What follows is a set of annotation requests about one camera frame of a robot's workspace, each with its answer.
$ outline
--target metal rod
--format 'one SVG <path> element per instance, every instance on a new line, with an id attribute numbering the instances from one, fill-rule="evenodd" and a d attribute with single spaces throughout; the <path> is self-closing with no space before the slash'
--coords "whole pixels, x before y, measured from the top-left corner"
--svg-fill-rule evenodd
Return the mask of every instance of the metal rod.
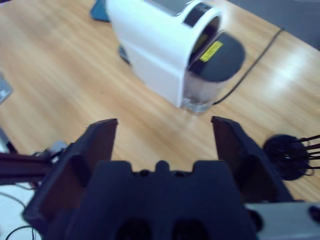
<path id="1" fill-rule="evenodd" d="M 300 139 L 294 141 L 293 143 L 302 143 L 302 142 L 307 142 L 307 141 L 314 140 L 314 139 L 320 139 L 320 135 L 300 138 Z"/>

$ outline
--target black power cable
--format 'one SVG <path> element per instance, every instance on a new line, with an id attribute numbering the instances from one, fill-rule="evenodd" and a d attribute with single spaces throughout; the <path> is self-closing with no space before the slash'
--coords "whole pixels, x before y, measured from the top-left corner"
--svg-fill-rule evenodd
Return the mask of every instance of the black power cable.
<path id="1" fill-rule="evenodd" d="M 31 229 L 34 229 L 32 226 L 30 225 L 26 225 L 26 226 L 20 226 L 20 227 L 17 227 L 16 229 L 14 229 L 13 231 L 11 231 L 8 236 L 6 236 L 5 240 L 9 240 L 10 236 L 12 234 L 14 234 L 16 231 L 20 230 L 20 229 L 28 229 L 28 228 L 31 228 Z M 35 240 L 35 235 L 33 234 L 32 232 L 32 240 Z"/>
<path id="2" fill-rule="evenodd" d="M 11 199 L 11 200 L 14 200 L 15 202 L 17 202 L 18 204 L 20 204 L 24 209 L 26 208 L 26 205 L 21 201 L 19 200 L 18 198 L 14 197 L 14 196 L 11 196 L 10 194 L 7 194 L 5 192 L 0 192 L 0 195 L 3 196 L 3 197 L 6 197 L 8 199 Z M 20 230 L 20 229 L 26 229 L 26 228 L 32 228 L 32 240 L 35 240 L 35 232 L 34 232 L 34 228 L 30 225 L 25 225 L 25 226 L 20 226 L 20 227 L 17 227 L 16 229 L 12 230 L 5 238 L 5 240 L 8 240 L 10 238 L 10 236 L 15 233 L 16 231 Z"/>
<path id="3" fill-rule="evenodd" d="M 217 105 L 219 103 L 221 103 L 222 101 L 224 101 L 227 97 L 229 97 L 236 89 L 237 87 L 239 87 L 239 85 L 243 82 L 243 80 L 245 80 L 245 78 L 247 77 L 247 75 L 251 72 L 251 70 L 257 65 L 257 63 L 262 59 L 262 57 L 266 54 L 266 52 L 270 49 L 270 47 L 274 44 L 275 40 L 277 39 L 277 37 L 280 35 L 281 32 L 283 32 L 285 29 L 281 28 L 271 39 L 271 41 L 269 42 L 269 44 L 265 47 L 265 49 L 263 50 L 263 52 L 260 54 L 260 56 L 252 63 L 252 65 L 248 68 L 248 70 L 243 74 L 243 76 L 240 78 L 240 80 L 236 83 L 236 85 L 234 85 L 234 87 L 224 96 L 222 97 L 220 100 L 214 102 L 212 105 Z"/>
<path id="4" fill-rule="evenodd" d="M 11 196 L 10 194 L 4 193 L 4 192 L 0 192 L 0 195 L 6 197 L 6 198 L 8 198 L 8 199 L 14 200 L 14 201 L 16 201 L 18 204 L 22 205 L 22 207 L 23 207 L 24 209 L 26 208 L 26 205 L 25 205 L 21 200 L 19 200 L 18 198 L 14 197 L 14 196 Z"/>

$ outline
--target black stripe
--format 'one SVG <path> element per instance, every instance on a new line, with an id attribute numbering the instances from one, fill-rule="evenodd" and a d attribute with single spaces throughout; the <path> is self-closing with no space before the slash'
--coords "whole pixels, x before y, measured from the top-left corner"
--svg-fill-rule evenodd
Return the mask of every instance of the black stripe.
<path id="1" fill-rule="evenodd" d="M 198 20 L 209 10 L 211 7 L 205 3 L 199 3 L 197 4 L 191 12 L 186 16 L 184 23 L 189 25 L 190 27 L 193 27 L 196 25 Z"/>

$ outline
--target gray floor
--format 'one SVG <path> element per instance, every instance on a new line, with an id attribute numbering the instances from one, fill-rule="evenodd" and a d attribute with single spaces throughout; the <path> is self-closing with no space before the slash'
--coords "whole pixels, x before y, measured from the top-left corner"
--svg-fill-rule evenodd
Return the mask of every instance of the gray floor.
<path id="1" fill-rule="evenodd" d="M 229 0 L 320 48 L 320 0 Z"/>

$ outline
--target cable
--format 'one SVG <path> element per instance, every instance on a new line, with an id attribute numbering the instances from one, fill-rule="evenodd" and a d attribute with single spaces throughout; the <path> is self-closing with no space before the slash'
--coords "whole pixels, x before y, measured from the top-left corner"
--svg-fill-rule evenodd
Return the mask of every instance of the cable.
<path id="1" fill-rule="evenodd" d="M 4 193 L 4 192 L 0 192 L 0 195 L 2 195 L 2 196 L 4 196 L 4 197 L 7 197 L 7 198 L 9 198 L 9 199 L 11 199 L 11 200 L 14 200 L 14 201 L 16 201 L 17 203 L 21 204 L 24 209 L 26 208 L 26 205 L 25 205 L 21 200 L 19 200 L 18 198 L 14 197 L 14 196 L 11 196 L 11 195 L 9 195 L 9 194 L 7 194 L 7 193 Z"/>
<path id="2" fill-rule="evenodd" d="M 24 189 L 24 190 L 36 190 L 36 188 L 35 187 L 25 187 L 25 186 L 23 186 L 23 185 L 20 185 L 20 184 L 14 184 L 15 186 L 17 186 L 17 187 L 19 187 L 19 188 L 21 188 L 21 189 Z"/>
<path id="3" fill-rule="evenodd" d="M 18 231 L 18 230 L 20 230 L 20 229 L 27 229 L 27 228 L 32 228 L 32 229 L 33 229 L 33 227 L 30 226 L 30 225 L 17 227 L 16 229 L 12 230 L 12 231 L 6 236 L 5 240 L 9 240 L 10 236 L 11 236 L 12 234 L 14 234 L 16 231 Z"/>
<path id="4" fill-rule="evenodd" d="M 18 204 L 22 205 L 22 207 L 23 207 L 24 209 L 26 208 L 26 205 L 25 205 L 21 200 L 19 200 L 18 198 L 14 197 L 14 196 L 11 196 L 10 194 L 7 194 L 7 193 L 5 193 L 5 192 L 0 192 L 0 195 L 6 197 L 6 198 L 8 198 L 8 199 L 14 200 L 14 201 L 17 202 Z M 20 227 L 14 229 L 12 232 L 10 232 L 10 233 L 8 234 L 8 236 L 6 236 L 5 240 L 8 240 L 8 239 L 10 238 L 10 236 L 11 236 L 14 232 L 16 232 L 16 231 L 18 231 L 18 230 L 20 230 L 20 229 L 25 229 L 25 228 L 32 228 L 32 231 L 31 231 L 31 232 L 32 232 L 32 240 L 35 240 L 35 232 L 34 232 L 35 229 L 34 229 L 32 226 L 30 226 L 30 225 L 20 226 Z"/>
<path id="5" fill-rule="evenodd" d="M 260 54 L 260 56 L 252 63 L 252 65 L 249 67 L 249 69 L 243 74 L 243 76 L 240 78 L 240 80 L 234 85 L 234 87 L 220 100 L 215 101 L 212 105 L 217 105 L 224 101 L 227 97 L 229 97 L 236 89 L 239 87 L 239 85 L 245 80 L 247 75 L 251 72 L 251 70 L 257 65 L 257 63 L 260 61 L 260 59 L 266 54 L 266 52 L 269 50 L 269 48 L 274 44 L 277 37 L 280 35 L 280 33 L 284 31 L 284 28 L 281 28 L 271 39 L 271 41 L 268 43 L 268 45 L 265 47 L 263 52 Z"/>

